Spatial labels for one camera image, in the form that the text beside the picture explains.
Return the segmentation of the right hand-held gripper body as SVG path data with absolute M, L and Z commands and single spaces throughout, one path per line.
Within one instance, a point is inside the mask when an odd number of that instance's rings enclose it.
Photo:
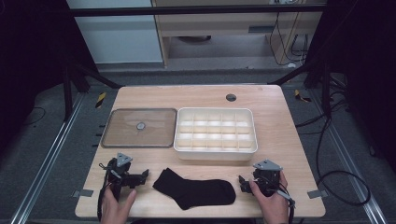
M 280 172 L 283 170 L 280 165 L 265 159 L 254 163 L 253 167 L 254 182 L 265 197 L 270 197 L 280 190 Z

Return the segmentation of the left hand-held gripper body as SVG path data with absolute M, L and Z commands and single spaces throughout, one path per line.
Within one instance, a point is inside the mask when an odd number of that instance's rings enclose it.
M 107 182 L 111 185 L 111 190 L 116 200 L 120 198 L 120 191 L 123 187 L 128 187 L 128 181 L 139 181 L 139 175 L 128 173 L 133 159 L 120 152 L 111 159 L 106 167 Z

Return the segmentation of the white divided storage box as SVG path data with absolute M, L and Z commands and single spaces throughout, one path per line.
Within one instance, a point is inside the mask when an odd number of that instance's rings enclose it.
M 247 108 L 180 108 L 174 149 L 182 160 L 249 161 L 258 149 L 253 114 Z

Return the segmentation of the transparent lid with knob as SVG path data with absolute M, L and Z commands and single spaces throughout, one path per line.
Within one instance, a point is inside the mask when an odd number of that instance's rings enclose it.
M 101 145 L 109 148 L 168 148 L 174 143 L 174 108 L 120 108 L 111 112 Z

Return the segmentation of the black sock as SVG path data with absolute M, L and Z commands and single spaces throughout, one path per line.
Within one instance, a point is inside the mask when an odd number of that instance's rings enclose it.
M 172 198 L 182 210 L 197 206 L 229 205 L 236 199 L 233 185 L 228 181 L 185 179 L 170 168 L 161 172 L 153 187 Z

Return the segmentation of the person's right hand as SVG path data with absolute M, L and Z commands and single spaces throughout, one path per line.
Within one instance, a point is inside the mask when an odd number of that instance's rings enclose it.
M 262 211 L 263 221 L 266 224 L 289 224 L 288 201 L 277 193 L 271 197 L 265 197 L 256 182 L 252 179 L 248 182 Z

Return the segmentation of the person's left hand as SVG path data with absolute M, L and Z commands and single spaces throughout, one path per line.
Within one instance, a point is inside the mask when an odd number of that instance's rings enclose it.
M 126 224 L 130 210 L 136 199 L 137 192 L 133 189 L 124 204 L 119 204 L 110 187 L 107 187 L 102 201 L 101 224 Z

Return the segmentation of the grey tape piece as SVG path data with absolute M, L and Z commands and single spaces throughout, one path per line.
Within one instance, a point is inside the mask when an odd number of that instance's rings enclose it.
M 93 195 L 93 191 L 91 189 L 79 189 L 79 190 L 74 190 L 71 196 L 73 198 L 79 198 L 79 197 L 91 197 Z
M 320 190 L 320 189 L 316 189 L 316 190 L 312 190 L 312 191 L 308 191 L 307 195 L 310 199 L 315 199 L 315 198 L 324 198 L 324 197 L 328 197 L 329 194 L 326 190 Z

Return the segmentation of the black metal stand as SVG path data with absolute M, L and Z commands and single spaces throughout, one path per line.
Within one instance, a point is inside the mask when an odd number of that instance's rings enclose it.
M 75 63 L 68 60 L 62 65 L 62 68 L 64 85 L 64 121 L 68 121 L 73 114 L 71 85 L 74 84 L 77 87 L 78 92 L 88 92 L 91 87 L 85 76 L 92 77 L 93 79 L 105 84 L 109 88 L 121 88 L 120 84 L 117 84 L 116 82 L 101 76 L 97 71 L 94 71 L 80 63 Z
M 288 80 L 291 80 L 302 73 L 307 73 L 304 80 L 304 86 L 312 89 L 321 82 L 321 108 L 324 115 L 329 118 L 331 116 L 330 105 L 330 79 L 331 70 L 330 65 L 325 60 L 314 59 L 304 65 L 292 70 L 285 76 L 275 81 L 269 82 L 269 85 L 281 86 Z

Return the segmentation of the white cabinet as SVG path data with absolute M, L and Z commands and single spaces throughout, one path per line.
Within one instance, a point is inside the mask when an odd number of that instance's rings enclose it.
M 66 0 L 71 9 L 151 7 L 150 0 Z M 154 17 L 75 17 L 96 64 L 161 63 Z

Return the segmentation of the dark curtain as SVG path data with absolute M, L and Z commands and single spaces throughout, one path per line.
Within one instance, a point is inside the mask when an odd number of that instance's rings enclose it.
M 77 63 L 96 69 L 75 19 L 46 14 L 65 9 L 66 0 L 0 0 L 0 157 L 32 112 L 36 96 L 63 82 L 61 64 L 50 50 L 50 31 Z
M 377 151 L 396 173 L 396 0 L 327 0 L 307 59 L 330 36 L 330 68 L 347 92 Z

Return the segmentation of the light wooden desk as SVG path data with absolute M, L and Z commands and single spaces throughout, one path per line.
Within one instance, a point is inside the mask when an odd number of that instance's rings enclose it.
M 150 0 L 155 7 L 302 5 L 325 4 L 327 0 Z M 157 15 L 155 21 L 162 42 L 176 36 L 264 34 L 277 63 L 291 59 L 292 41 L 297 35 L 312 35 L 321 12 L 272 12 L 233 14 Z

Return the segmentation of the aluminium floor rail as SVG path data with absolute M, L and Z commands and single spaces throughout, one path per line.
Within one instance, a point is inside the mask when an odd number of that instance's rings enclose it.
M 389 224 L 385 215 L 383 214 L 379 204 L 377 203 L 375 196 L 369 190 L 366 182 L 362 176 L 361 170 L 359 169 L 356 162 L 353 161 L 352 157 L 347 151 L 347 147 L 344 144 L 339 132 L 335 126 L 331 123 L 330 119 L 325 121 L 325 129 L 323 132 L 330 136 L 335 152 L 343 165 L 344 170 L 347 173 L 349 181 L 357 194 L 364 209 L 367 217 L 372 224 Z
M 21 201 L 18 209 L 15 211 L 10 224 L 25 224 L 28 217 L 31 214 L 35 202 L 40 195 L 45 183 L 47 182 L 48 176 L 52 170 L 53 165 L 57 161 L 57 158 L 63 148 L 64 142 L 69 135 L 73 124 L 78 116 L 81 109 L 81 105 L 85 95 L 83 93 L 78 93 L 76 100 L 72 106 L 72 112 L 69 118 L 63 122 L 60 131 L 57 133 L 54 141 L 52 142 L 49 152 L 47 153 L 45 159 L 43 160 L 38 172 L 35 175 L 34 181 L 30 188 L 26 192 L 23 200 Z

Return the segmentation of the black horizontal frame bar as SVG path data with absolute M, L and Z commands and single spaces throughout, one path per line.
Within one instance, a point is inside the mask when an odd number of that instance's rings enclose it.
M 272 12 L 320 12 L 326 4 L 314 5 L 230 5 L 230 6 L 182 6 L 182 7 L 118 7 L 78 8 L 66 10 L 74 17 L 100 16 L 146 16 L 146 15 L 189 15 L 189 14 L 231 14 Z

